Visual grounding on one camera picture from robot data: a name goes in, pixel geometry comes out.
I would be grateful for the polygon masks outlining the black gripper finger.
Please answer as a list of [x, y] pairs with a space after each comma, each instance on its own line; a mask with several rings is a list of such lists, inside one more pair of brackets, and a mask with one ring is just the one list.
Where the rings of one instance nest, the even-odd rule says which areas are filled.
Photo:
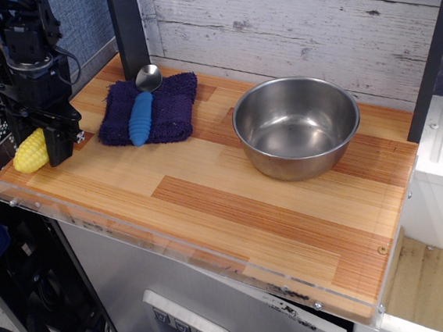
[[7, 113], [6, 119], [17, 146], [20, 146], [34, 132], [34, 126], [26, 116]]
[[57, 167], [73, 154], [73, 141], [64, 131], [47, 127], [44, 129], [49, 165]]

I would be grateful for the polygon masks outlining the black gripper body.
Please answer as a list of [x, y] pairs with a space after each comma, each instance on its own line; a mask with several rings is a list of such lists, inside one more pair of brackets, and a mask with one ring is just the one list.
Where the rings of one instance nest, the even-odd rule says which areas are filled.
[[12, 81], [0, 87], [6, 114], [26, 116], [34, 129], [58, 129], [81, 143], [81, 115], [69, 103], [73, 84], [66, 56], [45, 56], [35, 63], [9, 60], [8, 67]]

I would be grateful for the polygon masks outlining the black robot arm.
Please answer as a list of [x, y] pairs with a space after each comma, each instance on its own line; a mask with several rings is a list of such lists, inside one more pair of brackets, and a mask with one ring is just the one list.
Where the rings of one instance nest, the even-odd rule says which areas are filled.
[[51, 166], [84, 139], [81, 115], [70, 104], [74, 56], [58, 46], [61, 37], [48, 0], [0, 0], [0, 49], [10, 78], [0, 84], [0, 97], [9, 128], [18, 144], [42, 129]]

